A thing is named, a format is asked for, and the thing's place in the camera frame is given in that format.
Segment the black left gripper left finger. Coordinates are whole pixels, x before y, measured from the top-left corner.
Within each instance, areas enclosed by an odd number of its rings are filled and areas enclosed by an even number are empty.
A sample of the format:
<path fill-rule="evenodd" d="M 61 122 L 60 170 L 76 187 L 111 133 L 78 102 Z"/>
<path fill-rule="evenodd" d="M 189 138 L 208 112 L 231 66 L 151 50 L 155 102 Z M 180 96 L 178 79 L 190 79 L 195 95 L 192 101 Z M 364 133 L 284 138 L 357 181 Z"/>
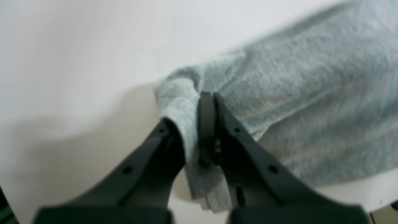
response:
<path fill-rule="evenodd" d="M 35 224 L 174 224 L 167 208 L 185 165 L 175 124 L 162 119 L 104 180 L 74 200 L 43 207 Z"/>

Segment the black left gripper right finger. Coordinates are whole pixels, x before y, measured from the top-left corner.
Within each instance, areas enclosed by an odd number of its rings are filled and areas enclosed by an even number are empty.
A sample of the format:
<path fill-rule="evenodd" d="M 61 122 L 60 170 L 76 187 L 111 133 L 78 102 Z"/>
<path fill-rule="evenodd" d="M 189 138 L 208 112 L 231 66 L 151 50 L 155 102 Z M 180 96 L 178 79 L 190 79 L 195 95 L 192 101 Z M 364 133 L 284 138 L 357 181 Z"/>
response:
<path fill-rule="evenodd" d="M 228 224 L 367 224 L 358 205 L 316 193 L 256 143 L 219 94 L 197 108 L 198 163 L 222 169 L 233 210 Z"/>

